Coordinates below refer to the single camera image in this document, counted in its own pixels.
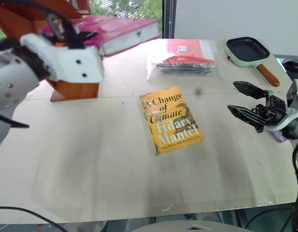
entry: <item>table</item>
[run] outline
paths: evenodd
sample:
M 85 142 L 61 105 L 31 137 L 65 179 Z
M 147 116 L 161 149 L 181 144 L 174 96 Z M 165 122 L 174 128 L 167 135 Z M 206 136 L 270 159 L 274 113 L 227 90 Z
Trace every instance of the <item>table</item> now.
M 0 147 L 0 205 L 24 207 L 56 222 L 139 218 L 292 202 L 297 184 L 292 146 L 234 118 L 226 105 L 255 107 L 235 80 L 272 89 L 283 99 L 291 80 L 271 55 L 279 78 L 269 86 L 253 69 L 239 68 L 217 41 L 220 76 L 146 80 L 150 43 L 104 59 L 99 98 L 52 103 L 41 83 L 16 109 Z M 155 156 L 138 96 L 178 85 L 204 142 Z M 195 95 L 195 89 L 201 95 Z M 0 223 L 40 223 L 0 211 Z

